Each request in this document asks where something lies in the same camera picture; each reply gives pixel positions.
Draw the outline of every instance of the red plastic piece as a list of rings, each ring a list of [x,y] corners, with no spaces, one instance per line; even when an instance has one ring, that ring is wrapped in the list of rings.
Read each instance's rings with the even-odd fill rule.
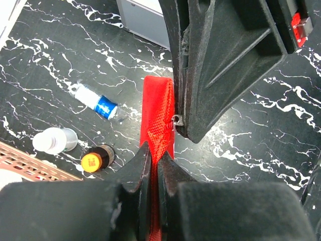
[[[294,35],[295,35],[295,38],[297,41],[297,45],[301,48],[306,41],[306,37],[301,38],[300,33],[296,27],[300,23],[300,21],[301,21],[300,13],[294,14],[294,16],[292,18],[291,25],[293,27],[293,31],[294,31]]]

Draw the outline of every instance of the black marble floor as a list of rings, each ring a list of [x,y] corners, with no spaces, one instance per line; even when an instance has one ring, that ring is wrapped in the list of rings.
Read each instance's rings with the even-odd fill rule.
[[[313,197],[321,183],[308,186],[313,170],[321,172],[321,2],[313,7],[305,46],[259,80],[199,144],[177,135],[175,155],[200,181],[286,183],[309,200],[305,208],[320,233],[321,205]],[[0,140],[84,180],[104,179],[129,161],[139,145],[143,79],[172,76],[172,62],[169,51],[121,27],[114,0],[28,1],[0,52]],[[113,124],[73,99],[79,79],[130,118]],[[57,156],[36,152],[32,138],[48,127],[72,128],[78,147]],[[114,147],[116,161],[85,173],[81,156],[102,143]]]

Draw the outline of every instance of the red strap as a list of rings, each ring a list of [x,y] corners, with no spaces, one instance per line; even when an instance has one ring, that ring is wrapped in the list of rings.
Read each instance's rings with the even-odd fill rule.
[[[172,79],[147,76],[143,87],[140,145],[148,142],[152,158],[149,241],[162,240],[159,224],[157,162],[165,151],[168,151],[174,158],[173,115],[174,87]]]

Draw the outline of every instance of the white bottle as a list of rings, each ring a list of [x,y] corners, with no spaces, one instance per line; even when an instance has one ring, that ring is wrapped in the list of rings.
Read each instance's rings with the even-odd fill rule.
[[[122,122],[127,118],[126,112],[116,103],[111,102],[104,95],[97,94],[88,85],[78,83],[76,90],[71,93],[77,100],[105,117],[109,121]]]
[[[74,149],[78,137],[72,129],[51,127],[36,134],[32,144],[37,151],[56,155]]]

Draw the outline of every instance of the small bottle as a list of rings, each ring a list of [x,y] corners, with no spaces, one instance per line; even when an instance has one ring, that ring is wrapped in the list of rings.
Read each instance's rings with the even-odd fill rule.
[[[81,166],[86,172],[99,172],[109,167],[115,160],[115,153],[108,145],[89,148],[81,159]]]
[[[72,129],[51,127],[36,134],[32,144],[37,151],[57,155],[74,149],[78,144],[78,137]]]
[[[111,102],[104,95],[99,95],[89,86],[78,83],[76,91],[71,93],[73,97],[88,106],[106,119],[122,122],[126,119],[126,113],[117,104]]]

